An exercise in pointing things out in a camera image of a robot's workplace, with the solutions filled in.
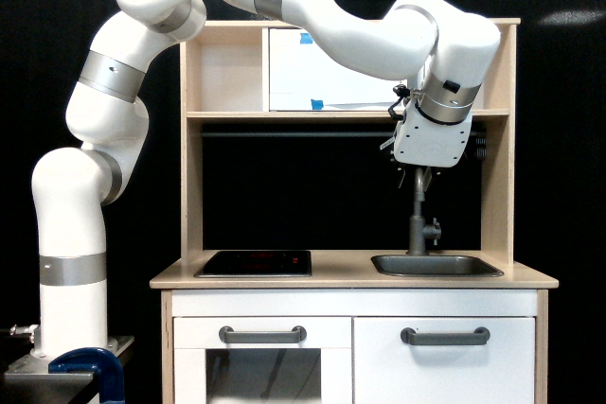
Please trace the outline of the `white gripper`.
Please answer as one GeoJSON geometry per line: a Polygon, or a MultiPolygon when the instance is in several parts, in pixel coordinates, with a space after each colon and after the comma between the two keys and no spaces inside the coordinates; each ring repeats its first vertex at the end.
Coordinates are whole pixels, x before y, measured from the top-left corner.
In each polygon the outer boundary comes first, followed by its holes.
{"type": "Polygon", "coordinates": [[[467,146],[472,128],[472,114],[458,124],[441,125],[427,119],[410,101],[405,108],[405,119],[397,124],[393,154],[397,162],[401,189],[406,176],[406,166],[427,167],[423,173],[423,184],[433,180],[432,167],[453,167],[467,146]]]}

